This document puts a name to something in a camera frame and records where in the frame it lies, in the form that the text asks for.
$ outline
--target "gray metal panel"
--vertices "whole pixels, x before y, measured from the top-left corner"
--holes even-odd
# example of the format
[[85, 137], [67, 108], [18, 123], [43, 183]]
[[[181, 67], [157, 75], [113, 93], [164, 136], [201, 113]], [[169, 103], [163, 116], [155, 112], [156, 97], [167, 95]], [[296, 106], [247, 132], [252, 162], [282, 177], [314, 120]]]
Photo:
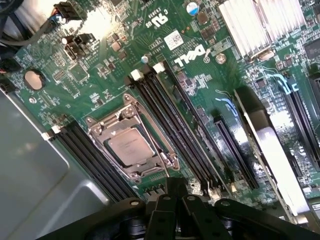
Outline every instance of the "gray metal panel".
[[101, 210], [108, 200], [16, 107], [0, 92], [0, 240], [33, 240]]

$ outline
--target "cable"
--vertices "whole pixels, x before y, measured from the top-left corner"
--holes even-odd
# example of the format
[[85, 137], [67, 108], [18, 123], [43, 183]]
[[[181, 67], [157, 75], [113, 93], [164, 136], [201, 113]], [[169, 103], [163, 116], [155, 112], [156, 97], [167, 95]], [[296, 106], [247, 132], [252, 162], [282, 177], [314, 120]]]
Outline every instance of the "cable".
[[10, 18], [11, 18], [12, 22], [14, 23], [14, 25], [16, 26], [16, 28], [19, 30], [19, 32], [22, 35], [24, 40], [27, 40], [32, 37], [32, 33], [29, 31], [29, 29], [27, 29], [22, 24], [22, 22], [20, 21], [20, 19], [17, 17], [17, 15], [15, 13], [12, 13], [10, 15]]
[[0, 39], [0, 43], [11, 46], [26, 46], [37, 42], [41, 36], [46, 32], [51, 22], [51, 17], [45, 21], [45, 23], [40, 27], [40, 29], [28, 40], [24, 41], [8, 41], [5, 39]]
[[8, 17], [14, 13], [23, 3], [24, 0], [11, 0], [5, 7], [0, 9], [0, 18]]

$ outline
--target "heatsink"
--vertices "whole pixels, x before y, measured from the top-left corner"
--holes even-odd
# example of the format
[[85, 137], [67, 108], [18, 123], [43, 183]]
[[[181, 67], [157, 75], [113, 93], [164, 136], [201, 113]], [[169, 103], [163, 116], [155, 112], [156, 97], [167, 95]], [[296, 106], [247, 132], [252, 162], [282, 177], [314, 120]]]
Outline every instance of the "heatsink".
[[299, 0], [227, 0], [219, 10], [242, 57], [258, 55], [306, 24]]

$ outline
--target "ram slot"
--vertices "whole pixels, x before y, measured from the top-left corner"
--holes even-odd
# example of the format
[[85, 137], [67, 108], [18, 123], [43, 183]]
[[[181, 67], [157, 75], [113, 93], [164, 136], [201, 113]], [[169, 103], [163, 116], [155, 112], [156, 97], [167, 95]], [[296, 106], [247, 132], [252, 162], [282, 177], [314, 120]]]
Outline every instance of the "ram slot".
[[111, 161], [97, 149], [77, 122], [64, 127], [60, 133], [55, 135], [55, 139], [71, 153], [112, 201], [119, 202], [126, 198], [137, 197], [129, 184], [112, 166]]
[[200, 181], [204, 195], [208, 195], [208, 187], [222, 187], [225, 191], [224, 189], [227, 189], [227, 186], [221, 182], [220, 176], [217, 178], [217, 173], [210, 159], [199, 145], [166, 90], [160, 84], [156, 74], [152, 69], [144, 69], [143, 72], [144, 78], [142, 80], [133, 81], [131, 79], [128, 81], [129, 85], [137, 89], [146, 101], [168, 138], [179, 150], [183, 159], [186, 160], [196, 178]]
[[221, 151], [219, 150], [219, 148], [218, 148], [216, 142], [214, 141], [212, 135], [209, 133], [208, 129], [206, 128], [204, 122], [201, 120], [201, 117], [199, 116], [196, 108], [192, 104], [192, 102], [191, 102], [190, 98], [188, 97], [187, 93], [183, 90], [183, 88], [179, 84], [179, 81], [178, 81], [177, 77], [175, 76], [175, 74], [172, 72], [168, 62], [167, 61], [163, 61], [163, 66], [165, 68], [166, 74], [171, 78], [171, 80], [173, 80], [176, 89], [179, 91], [179, 93], [181, 95], [181, 98], [183, 99], [183, 102], [189, 108], [189, 110], [192, 113], [193, 117], [195, 118], [197, 124], [202, 129], [206, 139], [208, 140], [208, 143], [211, 145], [211, 147], [212, 147], [212, 149], [214, 151], [214, 155], [215, 155], [214, 157], [216, 158], [217, 161], [219, 161], [219, 162], [221, 162], [223, 164], [225, 174], [230, 179], [230, 182], [234, 182], [235, 179], [234, 179], [234, 176], [232, 174], [231, 169], [227, 165], [227, 162], [224, 160], [224, 157], [223, 157]]

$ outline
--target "cpu socket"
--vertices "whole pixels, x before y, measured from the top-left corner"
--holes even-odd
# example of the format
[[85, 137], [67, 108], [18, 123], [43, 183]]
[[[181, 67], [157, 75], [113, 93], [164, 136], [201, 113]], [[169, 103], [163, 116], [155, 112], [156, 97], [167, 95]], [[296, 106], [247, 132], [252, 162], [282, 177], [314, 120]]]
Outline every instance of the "cpu socket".
[[102, 119], [86, 118], [94, 144], [136, 183], [156, 172], [178, 171], [177, 154], [146, 108], [129, 94], [123, 101], [124, 107]]

